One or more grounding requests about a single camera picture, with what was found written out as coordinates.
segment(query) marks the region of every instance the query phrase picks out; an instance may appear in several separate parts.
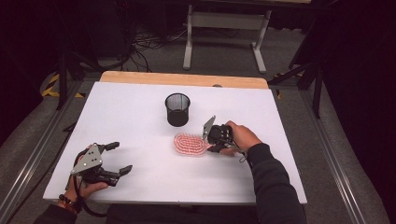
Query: bracelet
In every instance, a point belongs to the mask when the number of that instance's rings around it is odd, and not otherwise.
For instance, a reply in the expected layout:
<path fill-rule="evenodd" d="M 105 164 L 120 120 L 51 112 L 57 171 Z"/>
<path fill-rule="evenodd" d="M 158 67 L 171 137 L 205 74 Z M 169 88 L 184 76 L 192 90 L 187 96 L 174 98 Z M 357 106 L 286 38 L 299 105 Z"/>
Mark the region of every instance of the bracelet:
<path fill-rule="evenodd" d="M 59 200 L 58 203 L 61 203 L 64 205 L 64 208 L 72 212 L 73 214 L 78 214 L 81 211 L 81 205 L 79 204 L 79 201 L 72 202 L 70 199 L 68 199 L 66 196 L 63 194 L 59 195 Z"/>

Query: black sleeve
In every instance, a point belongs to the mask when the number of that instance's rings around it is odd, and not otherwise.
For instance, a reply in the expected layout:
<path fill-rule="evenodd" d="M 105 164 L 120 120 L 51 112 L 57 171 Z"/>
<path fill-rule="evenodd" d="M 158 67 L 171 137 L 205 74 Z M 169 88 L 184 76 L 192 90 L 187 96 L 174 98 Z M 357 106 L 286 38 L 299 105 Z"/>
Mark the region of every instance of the black sleeve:
<path fill-rule="evenodd" d="M 247 155 L 253 165 L 254 192 L 261 223 L 306 223 L 288 172 L 273 157 L 269 146 L 258 144 L 251 147 Z"/>
<path fill-rule="evenodd" d="M 76 219 L 77 216 L 73 213 L 60 206 L 51 204 L 47 210 L 35 220 L 35 224 L 74 224 Z"/>

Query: desk foot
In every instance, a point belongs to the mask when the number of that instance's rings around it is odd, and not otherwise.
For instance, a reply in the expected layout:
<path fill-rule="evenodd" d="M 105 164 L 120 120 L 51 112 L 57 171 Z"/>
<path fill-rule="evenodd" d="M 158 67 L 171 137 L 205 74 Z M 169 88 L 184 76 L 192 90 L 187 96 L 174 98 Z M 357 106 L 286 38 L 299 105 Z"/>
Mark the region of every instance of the desk foot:
<path fill-rule="evenodd" d="M 190 70 L 191 68 L 191 54 L 192 54 L 192 45 L 189 47 L 186 46 L 186 52 L 184 53 L 184 63 L 183 63 L 184 70 Z"/>
<path fill-rule="evenodd" d="M 262 53 L 259 49 L 256 49 L 256 42 L 251 43 L 253 49 L 254 57 L 256 58 L 257 66 L 259 67 L 259 72 L 265 74 L 267 72 L 264 61 L 262 60 Z"/>

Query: white tabletop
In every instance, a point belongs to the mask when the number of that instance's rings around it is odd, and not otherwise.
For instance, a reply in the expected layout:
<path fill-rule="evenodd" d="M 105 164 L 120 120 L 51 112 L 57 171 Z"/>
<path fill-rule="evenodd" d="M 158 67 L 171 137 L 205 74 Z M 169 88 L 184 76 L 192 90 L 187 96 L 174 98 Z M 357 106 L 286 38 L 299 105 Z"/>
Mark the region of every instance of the white tabletop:
<path fill-rule="evenodd" d="M 180 128 L 166 120 L 165 98 L 182 92 L 191 99 L 189 122 Z M 92 143 L 120 142 L 102 154 L 103 167 L 117 172 L 132 164 L 115 188 L 94 193 L 100 203 L 253 204 L 255 194 L 248 165 L 240 156 L 205 152 L 187 156 L 176 152 L 177 133 L 202 134 L 203 125 L 233 120 L 249 127 L 270 145 L 285 166 L 300 203 L 306 203 L 290 146 L 270 90 L 126 83 L 94 84 L 87 103 L 44 193 L 56 200 L 77 154 Z"/>

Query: white table leg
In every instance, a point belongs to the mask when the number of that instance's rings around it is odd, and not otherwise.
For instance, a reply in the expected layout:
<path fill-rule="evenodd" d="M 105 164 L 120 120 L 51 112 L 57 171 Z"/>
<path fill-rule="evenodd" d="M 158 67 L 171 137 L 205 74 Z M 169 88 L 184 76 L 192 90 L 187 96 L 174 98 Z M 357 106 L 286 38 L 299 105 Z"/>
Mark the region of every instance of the white table leg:
<path fill-rule="evenodd" d="M 187 43 L 186 51 L 184 53 L 183 69 L 189 70 L 191 67 L 191 54 L 192 54 L 192 5 L 189 5 L 189 15 L 187 16 Z"/>
<path fill-rule="evenodd" d="M 260 73 L 266 73 L 267 70 L 264 65 L 264 61 L 262 60 L 262 53 L 260 52 L 260 47 L 262 46 L 262 40 L 265 35 L 265 31 L 267 30 L 268 22 L 270 21 L 271 10 L 265 12 L 265 17 L 262 19 L 262 26 L 259 31 L 259 37 L 257 38 L 257 42 L 251 43 L 251 47 L 253 48 L 254 57 L 256 58 L 257 66 L 259 67 Z"/>

